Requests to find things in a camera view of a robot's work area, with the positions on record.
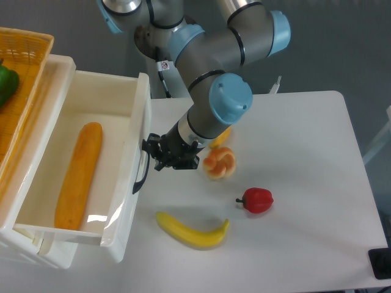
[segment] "yellow object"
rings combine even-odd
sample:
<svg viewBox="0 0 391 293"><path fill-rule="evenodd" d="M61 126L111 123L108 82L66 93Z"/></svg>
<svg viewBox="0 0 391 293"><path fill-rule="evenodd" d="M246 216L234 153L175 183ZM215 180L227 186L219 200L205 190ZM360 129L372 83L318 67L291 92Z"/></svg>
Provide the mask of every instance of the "yellow object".
<svg viewBox="0 0 391 293"><path fill-rule="evenodd" d="M55 228L79 229L100 153L102 135L102 126L97 122L85 125L80 131L57 202Z"/></svg>
<svg viewBox="0 0 391 293"><path fill-rule="evenodd" d="M165 212L156 213L156 221L169 235L196 248L208 248L219 244L225 236L230 222L227 220L214 230L203 232L189 228Z"/></svg>
<svg viewBox="0 0 391 293"><path fill-rule="evenodd" d="M15 94L0 108L0 181L34 104L35 90L53 41L51 35L0 27L0 59L20 78Z"/></svg>
<svg viewBox="0 0 391 293"><path fill-rule="evenodd" d="M219 146L221 146L227 140L228 136L230 136L231 129L232 129L232 125L228 127L222 134L217 136L215 140L209 144L209 147L218 148Z"/></svg>

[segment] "toy fruit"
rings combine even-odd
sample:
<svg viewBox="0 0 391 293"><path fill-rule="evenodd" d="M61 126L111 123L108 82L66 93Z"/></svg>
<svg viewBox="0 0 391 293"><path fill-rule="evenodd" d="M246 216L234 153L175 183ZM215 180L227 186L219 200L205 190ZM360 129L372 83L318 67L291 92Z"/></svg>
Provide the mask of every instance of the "toy fruit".
<svg viewBox="0 0 391 293"><path fill-rule="evenodd" d="M253 214L267 211L273 204L271 192L267 189L253 187L247 189L242 199L236 199L237 203L242 203L244 208Z"/></svg>
<svg viewBox="0 0 391 293"><path fill-rule="evenodd" d="M78 230L102 143L102 126L91 122L82 128L62 183L54 227Z"/></svg>
<svg viewBox="0 0 391 293"><path fill-rule="evenodd" d="M212 141L210 144L209 144L209 147L210 148L218 148L219 146L221 146L228 138L228 136L230 136L230 133L231 133L231 129L232 129L232 125L229 126L222 134L220 134L219 136L217 136L214 141Z"/></svg>
<svg viewBox="0 0 391 293"><path fill-rule="evenodd" d="M185 226L165 212L157 212L156 221L167 234L196 248L208 248L219 244L224 239L225 232L230 224L228 220L225 220L219 228L214 230L208 232L197 231Z"/></svg>
<svg viewBox="0 0 391 293"><path fill-rule="evenodd" d="M19 75L14 70L2 66L4 59L0 60L0 107L16 92L19 86Z"/></svg>
<svg viewBox="0 0 391 293"><path fill-rule="evenodd" d="M229 177L236 169L235 155L226 146L215 148L203 160L202 167L209 179L217 180L223 177Z"/></svg>

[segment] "wicker basket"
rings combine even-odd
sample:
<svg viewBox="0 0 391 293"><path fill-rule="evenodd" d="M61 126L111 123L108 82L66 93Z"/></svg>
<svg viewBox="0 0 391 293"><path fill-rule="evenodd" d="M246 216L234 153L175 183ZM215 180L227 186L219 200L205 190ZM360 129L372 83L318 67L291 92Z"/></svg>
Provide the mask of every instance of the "wicker basket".
<svg viewBox="0 0 391 293"><path fill-rule="evenodd" d="M0 182L34 104L35 90L53 41L51 35L0 27L0 59L20 78L16 93L0 108Z"/></svg>

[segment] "drawer handle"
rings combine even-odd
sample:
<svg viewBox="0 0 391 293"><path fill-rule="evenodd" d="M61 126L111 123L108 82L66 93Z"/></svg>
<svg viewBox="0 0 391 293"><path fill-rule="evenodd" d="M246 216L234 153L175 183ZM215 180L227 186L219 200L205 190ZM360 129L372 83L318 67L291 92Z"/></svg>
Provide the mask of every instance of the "drawer handle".
<svg viewBox="0 0 391 293"><path fill-rule="evenodd" d="M147 179L148 170L149 170L150 153L148 151L148 143L144 139L142 140L141 150L145 151L147 153L147 168L145 169L145 174L142 177L142 179L139 182L135 182L134 183L134 185L133 185L133 194L135 194L136 192L140 191L141 187L144 185L145 180Z"/></svg>

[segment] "green bell pepper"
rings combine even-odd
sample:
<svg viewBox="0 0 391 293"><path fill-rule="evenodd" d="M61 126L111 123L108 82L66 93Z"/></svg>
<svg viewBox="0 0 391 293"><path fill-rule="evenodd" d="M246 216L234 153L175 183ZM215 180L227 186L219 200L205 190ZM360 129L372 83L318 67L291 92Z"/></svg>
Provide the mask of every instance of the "green bell pepper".
<svg viewBox="0 0 391 293"><path fill-rule="evenodd" d="M19 75L16 71L2 66L4 59L0 60L0 107L16 92L19 86Z"/></svg>

